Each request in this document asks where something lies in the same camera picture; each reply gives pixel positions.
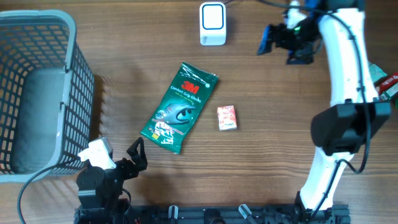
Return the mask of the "red Nescafe stick sachet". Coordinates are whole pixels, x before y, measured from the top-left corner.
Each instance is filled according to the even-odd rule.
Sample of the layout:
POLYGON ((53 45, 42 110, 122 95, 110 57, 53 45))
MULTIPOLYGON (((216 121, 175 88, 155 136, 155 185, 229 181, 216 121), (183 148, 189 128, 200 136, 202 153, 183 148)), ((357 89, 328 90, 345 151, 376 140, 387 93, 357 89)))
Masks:
POLYGON ((398 82, 398 73, 395 72, 388 76, 382 83, 376 87, 376 91, 381 94, 382 92, 388 90, 390 87, 394 86, 398 82))

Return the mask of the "red white small carton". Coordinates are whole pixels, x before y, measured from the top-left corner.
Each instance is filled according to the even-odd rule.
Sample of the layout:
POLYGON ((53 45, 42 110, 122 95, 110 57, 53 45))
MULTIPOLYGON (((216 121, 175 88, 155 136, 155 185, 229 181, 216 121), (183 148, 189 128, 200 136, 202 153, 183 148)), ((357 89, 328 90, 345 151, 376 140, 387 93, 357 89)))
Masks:
POLYGON ((238 127, 234 106, 220 106, 217 108, 219 130, 226 131, 238 127))

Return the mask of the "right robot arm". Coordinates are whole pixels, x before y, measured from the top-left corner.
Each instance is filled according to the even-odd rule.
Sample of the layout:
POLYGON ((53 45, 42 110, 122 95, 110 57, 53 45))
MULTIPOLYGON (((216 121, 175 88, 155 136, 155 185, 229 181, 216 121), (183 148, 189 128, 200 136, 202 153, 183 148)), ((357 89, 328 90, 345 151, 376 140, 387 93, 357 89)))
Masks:
POLYGON ((333 195, 354 155, 362 151, 363 172, 372 137, 391 115, 369 71, 364 41, 363 1, 291 1, 283 5, 284 22, 265 28, 258 54, 273 47, 289 51, 287 63, 310 64, 324 47, 330 71, 327 110, 313 117, 315 155, 306 183, 292 204, 267 205, 267 223, 349 223, 349 208, 335 205, 333 195))

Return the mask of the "green 3M gloves packet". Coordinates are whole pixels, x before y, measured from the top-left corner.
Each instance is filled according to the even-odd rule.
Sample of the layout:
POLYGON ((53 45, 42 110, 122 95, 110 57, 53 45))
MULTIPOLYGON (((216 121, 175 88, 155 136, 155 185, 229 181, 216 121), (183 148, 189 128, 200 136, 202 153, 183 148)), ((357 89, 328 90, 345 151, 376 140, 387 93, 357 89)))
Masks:
POLYGON ((218 76, 183 62, 141 134, 175 154, 194 127, 218 76))

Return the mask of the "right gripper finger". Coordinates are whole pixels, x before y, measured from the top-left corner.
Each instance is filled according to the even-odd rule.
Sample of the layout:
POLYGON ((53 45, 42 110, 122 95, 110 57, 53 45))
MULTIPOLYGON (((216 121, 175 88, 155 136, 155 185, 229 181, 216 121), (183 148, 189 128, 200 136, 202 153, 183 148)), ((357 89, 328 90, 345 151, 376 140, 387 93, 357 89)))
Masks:
POLYGON ((313 54, 304 50, 291 50, 286 61, 287 65, 308 65, 313 63, 313 54))
POLYGON ((274 42, 273 36, 274 26, 268 25, 262 33, 262 39, 257 50, 257 55, 268 54, 272 51, 272 44, 274 42))

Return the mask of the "white teal tissue packet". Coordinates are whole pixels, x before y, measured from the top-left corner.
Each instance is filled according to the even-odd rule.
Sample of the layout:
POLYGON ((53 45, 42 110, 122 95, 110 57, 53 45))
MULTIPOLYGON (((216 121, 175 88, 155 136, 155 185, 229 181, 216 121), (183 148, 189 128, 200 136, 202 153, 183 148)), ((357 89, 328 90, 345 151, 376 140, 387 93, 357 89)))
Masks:
POLYGON ((387 74, 374 63, 369 63, 369 73, 374 84, 380 83, 387 74))

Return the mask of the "green white gum pack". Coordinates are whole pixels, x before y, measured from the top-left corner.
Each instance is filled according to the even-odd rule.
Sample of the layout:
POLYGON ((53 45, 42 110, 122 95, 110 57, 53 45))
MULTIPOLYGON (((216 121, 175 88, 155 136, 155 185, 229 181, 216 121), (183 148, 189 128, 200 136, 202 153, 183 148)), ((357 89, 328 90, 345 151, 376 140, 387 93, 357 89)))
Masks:
POLYGON ((391 86, 386 91, 382 92, 380 97, 383 101, 391 101, 397 96, 397 92, 398 92, 398 83, 391 86))

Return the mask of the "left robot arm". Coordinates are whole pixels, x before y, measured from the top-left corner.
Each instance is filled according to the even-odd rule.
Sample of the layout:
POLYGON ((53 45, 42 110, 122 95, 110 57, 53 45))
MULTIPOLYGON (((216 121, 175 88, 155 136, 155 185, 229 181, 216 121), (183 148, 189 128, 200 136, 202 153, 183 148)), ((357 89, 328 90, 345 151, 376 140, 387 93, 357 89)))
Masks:
POLYGON ((78 153, 89 166, 76 179, 81 206, 77 223, 132 223, 131 194, 123 188, 126 180, 147 169, 144 140, 138 138, 127 149, 129 159, 114 162, 113 148, 106 137, 95 139, 78 153))

